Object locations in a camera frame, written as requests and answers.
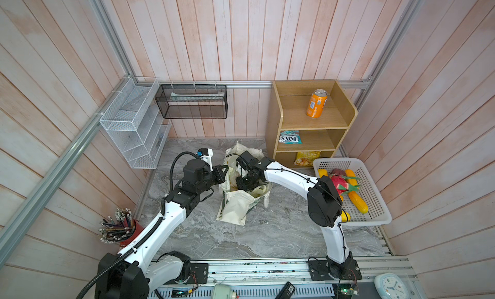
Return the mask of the cream canvas tote bag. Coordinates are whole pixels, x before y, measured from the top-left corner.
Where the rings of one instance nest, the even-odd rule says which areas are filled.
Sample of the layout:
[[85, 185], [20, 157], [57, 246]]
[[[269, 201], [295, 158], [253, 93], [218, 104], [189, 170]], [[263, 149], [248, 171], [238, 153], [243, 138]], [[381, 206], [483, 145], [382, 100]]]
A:
[[273, 187], [272, 183], [261, 181], [252, 191], [243, 191], [237, 187], [236, 179], [243, 178], [247, 171], [237, 166], [236, 159], [245, 151], [253, 157], [261, 160], [264, 157], [260, 149], [248, 148], [237, 142], [232, 148], [226, 150], [223, 164], [229, 166], [226, 181], [220, 185], [222, 202], [216, 220], [235, 225], [245, 225], [246, 215], [260, 202], [264, 207], [269, 205], [269, 195]]

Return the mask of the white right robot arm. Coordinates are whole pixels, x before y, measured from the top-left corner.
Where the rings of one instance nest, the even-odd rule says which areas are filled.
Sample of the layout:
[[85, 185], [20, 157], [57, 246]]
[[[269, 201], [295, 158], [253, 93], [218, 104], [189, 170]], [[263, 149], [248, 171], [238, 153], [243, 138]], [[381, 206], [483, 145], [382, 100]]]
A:
[[325, 272], [339, 280], [362, 278], [342, 230], [342, 201], [329, 177], [304, 175], [268, 157], [258, 160], [248, 151], [237, 157], [236, 164], [242, 170], [236, 178], [239, 189], [251, 191], [268, 182], [282, 185], [307, 200], [308, 215], [321, 227], [326, 243]]

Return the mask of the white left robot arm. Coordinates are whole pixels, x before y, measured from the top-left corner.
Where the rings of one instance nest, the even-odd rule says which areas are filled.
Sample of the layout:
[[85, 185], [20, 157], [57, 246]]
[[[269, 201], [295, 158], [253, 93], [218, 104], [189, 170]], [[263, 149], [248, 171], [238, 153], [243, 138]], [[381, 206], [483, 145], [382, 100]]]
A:
[[189, 278], [190, 259], [176, 251], [153, 262], [153, 257], [201, 202], [201, 194], [226, 180], [228, 166], [212, 164], [212, 149], [201, 148], [183, 168], [183, 179], [161, 201], [151, 223], [116, 255], [106, 254], [97, 274], [77, 295], [94, 289], [95, 298], [147, 298], [172, 280]]

